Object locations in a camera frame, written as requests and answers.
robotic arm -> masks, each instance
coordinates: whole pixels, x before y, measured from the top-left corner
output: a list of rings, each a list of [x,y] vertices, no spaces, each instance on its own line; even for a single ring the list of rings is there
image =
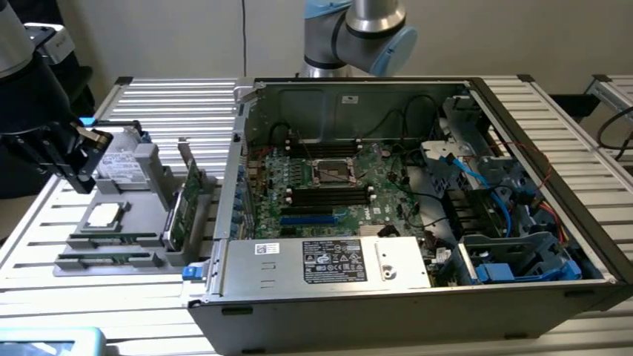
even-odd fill
[[[43,28],[37,36],[29,35],[6,0],[0,0],[0,144],[39,173],[65,177],[73,189],[86,194],[111,135],[87,131],[70,112],[63,89],[39,54],[53,37],[54,30]]]
[[[406,63],[417,31],[398,0],[306,0],[303,77],[350,75],[350,65],[391,76]]]

blue pcie slot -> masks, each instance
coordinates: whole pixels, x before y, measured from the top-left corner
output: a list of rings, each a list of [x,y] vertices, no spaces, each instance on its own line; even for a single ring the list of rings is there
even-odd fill
[[[335,217],[282,217],[278,225],[335,225]]]

warning label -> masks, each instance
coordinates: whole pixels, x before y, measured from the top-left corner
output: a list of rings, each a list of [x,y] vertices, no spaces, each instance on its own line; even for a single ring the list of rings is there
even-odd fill
[[[303,281],[366,282],[359,240],[303,241]]]
[[[106,153],[98,163],[98,173],[117,184],[141,183],[145,175],[131,152]]]

white wall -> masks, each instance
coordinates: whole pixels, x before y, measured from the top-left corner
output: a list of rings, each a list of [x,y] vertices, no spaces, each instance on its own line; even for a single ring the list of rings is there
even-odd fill
[[[399,74],[528,73],[550,91],[633,73],[631,0],[402,0],[419,31]],[[59,0],[102,97],[118,76],[238,76],[239,0]],[[302,0],[246,0],[247,74],[291,76]]]

power supply label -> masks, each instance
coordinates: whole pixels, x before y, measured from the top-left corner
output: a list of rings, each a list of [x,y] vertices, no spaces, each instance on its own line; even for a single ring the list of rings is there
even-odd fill
[[[303,241],[303,281],[366,282],[359,240]]]

